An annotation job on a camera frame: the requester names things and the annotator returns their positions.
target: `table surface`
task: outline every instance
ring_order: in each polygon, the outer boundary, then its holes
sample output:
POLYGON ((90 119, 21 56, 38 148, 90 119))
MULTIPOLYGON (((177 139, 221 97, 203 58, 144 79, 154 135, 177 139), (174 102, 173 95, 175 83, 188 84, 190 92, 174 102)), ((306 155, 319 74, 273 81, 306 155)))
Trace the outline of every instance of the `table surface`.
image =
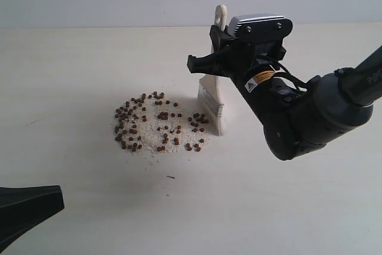
MULTIPOLYGON (((150 165, 118 147, 110 123, 126 98, 158 90, 195 102, 201 76, 187 55, 210 52, 208 32, 0 31, 0 186, 60 185, 66 206, 4 254, 381 253, 378 102, 367 125, 282 162, 222 79, 228 132, 202 152, 150 165)), ((307 81, 381 43, 382 23, 297 25, 283 63, 307 81)))

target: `white powder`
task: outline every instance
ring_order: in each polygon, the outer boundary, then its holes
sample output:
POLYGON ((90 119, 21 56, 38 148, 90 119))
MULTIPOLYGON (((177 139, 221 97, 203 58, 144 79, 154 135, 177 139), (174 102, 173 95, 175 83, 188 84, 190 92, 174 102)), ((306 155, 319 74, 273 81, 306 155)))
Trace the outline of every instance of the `white powder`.
MULTIPOLYGON (((174 106, 175 100, 173 99, 148 99, 146 97, 142 107, 138 107, 133 110, 133 114, 136 114, 139 119, 134 120, 131 116, 129 119, 129 122, 124 121, 124 130, 129 131, 129 129, 133 128, 132 126, 135 122, 135 125, 137 126, 135 129, 138 131, 137 134, 131 134, 127 133, 122 136, 122 140, 125 140, 128 145, 132 145, 133 143, 137 143, 138 145, 141 144, 143 147, 142 149, 137 149, 136 152, 131 152, 131 150, 128 150, 128 152, 132 154, 136 153, 142 153, 144 151, 149 151, 151 153, 165 153, 165 152, 195 152, 195 148, 193 148, 192 151, 186 151, 185 145, 189 143, 191 147, 195 143, 197 143, 201 151, 203 151, 203 148, 210 142, 209 137, 209 124, 200 124, 197 127, 198 131, 194 132, 192 131, 194 127, 190 125, 190 122, 187 120, 188 117, 192 117, 194 113, 200 111, 190 111, 183 109, 180 102, 178 103, 178 106, 174 106), (162 101, 162 105, 156 105, 155 101, 162 101), (158 115, 161 112, 167 112, 168 113, 168 120, 158 119, 158 115), (142 121, 142 116, 146 115, 147 121, 142 121), (177 126, 181 126, 181 133, 177 134, 177 126), (168 134, 168 143, 163 143, 164 134, 168 134), (174 144, 174 138, 179 139, 179 145, 174 144), (158 147, 165 146, 164 151, 157 151, 158 147)), ((130 102, 129 109, 132 109, 134 106, 134 102, 130 102)), ((116 125, 119 124, 118 119, 115 119, 116 125)))

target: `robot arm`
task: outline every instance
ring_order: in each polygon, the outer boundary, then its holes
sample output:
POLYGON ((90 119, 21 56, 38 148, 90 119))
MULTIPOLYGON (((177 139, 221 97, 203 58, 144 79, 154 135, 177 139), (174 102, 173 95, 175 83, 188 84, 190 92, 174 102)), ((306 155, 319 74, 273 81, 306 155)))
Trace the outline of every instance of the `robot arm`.
POLYGON ((322 149, 364 125, 373 101, 382 96, 382 47, 356 68, 304 83, 279 63, 291 31, 292 22, 275 14, 234 17, 224 31, 211 26, 215 53, 189 56, 187 62, 191 73, 232 80, 262 123, 270 150, 283 161, 322 149))

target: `warning label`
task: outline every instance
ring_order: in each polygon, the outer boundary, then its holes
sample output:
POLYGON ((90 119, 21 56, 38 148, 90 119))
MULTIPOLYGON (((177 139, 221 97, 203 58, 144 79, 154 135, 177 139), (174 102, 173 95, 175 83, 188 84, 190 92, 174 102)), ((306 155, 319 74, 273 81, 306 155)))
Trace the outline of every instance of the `warning label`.
POLYGON ((247 83, 245 83, 245 88, 250 93, 254 88, 257 87, 257 85, 269 80, 273 74, 275 74, 275 71, 260 72, 259 74, 256 74, 251 79, 249 79, 247 83))

